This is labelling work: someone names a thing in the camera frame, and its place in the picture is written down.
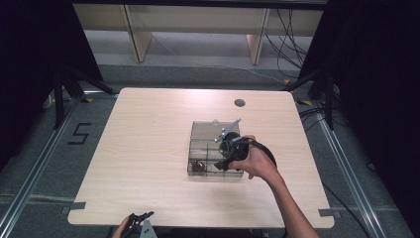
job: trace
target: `table top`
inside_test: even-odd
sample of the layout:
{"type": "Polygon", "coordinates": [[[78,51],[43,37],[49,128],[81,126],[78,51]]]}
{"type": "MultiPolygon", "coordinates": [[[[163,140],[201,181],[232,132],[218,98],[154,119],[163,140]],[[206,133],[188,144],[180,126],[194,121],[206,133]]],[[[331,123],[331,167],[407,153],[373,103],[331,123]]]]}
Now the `table top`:
{"type": "Polygon", "coordinates": [[[330,208],[289,92],[124,88],[116,101],[68,221],[117,225],[154,211],[153,226],[284,227],[260,178],[201,178],[187,174],[194,121],[233,122],[274,154],[297,204],[316,228],[331,228],[330,208]],[[243,99],[245,106],[235,105],[243,99]]]}

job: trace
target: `human arm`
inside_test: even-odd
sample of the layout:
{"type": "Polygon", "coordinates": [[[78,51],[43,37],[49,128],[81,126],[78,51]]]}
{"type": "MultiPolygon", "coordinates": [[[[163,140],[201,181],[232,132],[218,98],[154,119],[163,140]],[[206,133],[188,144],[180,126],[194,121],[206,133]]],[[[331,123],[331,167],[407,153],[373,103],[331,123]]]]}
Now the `human arm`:
{"type": "MultiPolygon", "coordinates": [[[[255,139],[254,136],[245,137],[251,140],[255,139]]],[[[229,168],[246,171],[249,174],[249,179],[260,177],[265,180],[274,194],[290,237],[319,237],[294,201],[277,167],[265,152],[250,145],[247,158],[243,161],[233,161],[229,168]]]]}

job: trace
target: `transparent container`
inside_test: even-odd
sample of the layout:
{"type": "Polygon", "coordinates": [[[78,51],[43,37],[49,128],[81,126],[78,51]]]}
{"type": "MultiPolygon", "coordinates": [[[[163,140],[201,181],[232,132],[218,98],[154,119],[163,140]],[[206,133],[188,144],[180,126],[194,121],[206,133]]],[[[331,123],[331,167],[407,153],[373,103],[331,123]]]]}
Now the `transparent container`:
{"type": "MultiPolygon", "coordinates": [[[[219,171],[214,164],[224,160],[219,152],[220,142],[215,142],[219,138],[223,128],[228,127],[233,122],[193,122],[191,138],[189,144],[188,166],[189,176],[194,177],[230,177],[241,178],[244,174],[242,170],[219,171]]],[[[232,130],[239,133],[237,125],[232,130]]]]}

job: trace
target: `round hole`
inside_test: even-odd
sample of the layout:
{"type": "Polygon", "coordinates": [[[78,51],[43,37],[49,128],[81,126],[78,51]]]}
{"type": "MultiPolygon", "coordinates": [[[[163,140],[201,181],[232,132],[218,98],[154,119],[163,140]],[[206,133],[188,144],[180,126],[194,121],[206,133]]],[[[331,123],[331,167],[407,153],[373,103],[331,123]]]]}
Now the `round hole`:
{"type": "Polygon", "coordinates": [[[235,105],[237,105],[238,107],[243,107],[245,106],[245,101],[243,99],[236,99],[235,105]]]}

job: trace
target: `metal frame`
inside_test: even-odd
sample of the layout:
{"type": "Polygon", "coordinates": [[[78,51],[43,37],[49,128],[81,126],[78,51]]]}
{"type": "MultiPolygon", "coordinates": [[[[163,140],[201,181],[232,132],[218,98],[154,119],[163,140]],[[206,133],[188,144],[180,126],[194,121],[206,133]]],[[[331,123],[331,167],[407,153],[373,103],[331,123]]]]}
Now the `metal frame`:
{"type": "MultiPolygon", "coordinates": [[[[317,108],[320,108],[320,103],[314,101],[314,105],[317,108]]],[[[339,164],[339,167],[343,173],[344,179],[346,180],[350,192],[352,193],[355,202],[361,211],[362,217],[367,225],[367,230],[370,233],[371,237],[386,237],[382,225],[380,224],[379,218],[376,215],[367,195],[364,192],[359,180],[352,169],[352,166],[349,163],[349,160],[344,153],[339,140],[336,137],[336,134],[333,130],[330,130],[329,125],[325,122],[324,118],[320,113],[317,113],[318,120],[322,130],[324,131],[325,137],[327,138],[328,143],[331,146],[331,149],[334,153],[334,156],[339,164]]]]}
{"type": "Polygon", "coordinates": [[[41,175],[47,167],[47,164],[50,161],[53,151],[58,145],[58,142],[68,125],[68,121],[71,117],[72,112],[75,110],[79,102],[80,98],[72,99],[70,105],[66,110],[62,123],[57,129],[54,129],[52,131],[52,134],[50,135],[46,146],[44,147],[43,151],[41,152],[34,166],[32,167],[30,173],[28,174],[18,193],[15,195],[13,201],[9,205],[9,208],[4,213],[0,221],[0,237],[7,238],[10,235],[10,232],[12,232],[12,229],[18,221],[23,209],[25,208],[25,205],[32,191],[37,186],[41,175]]]}

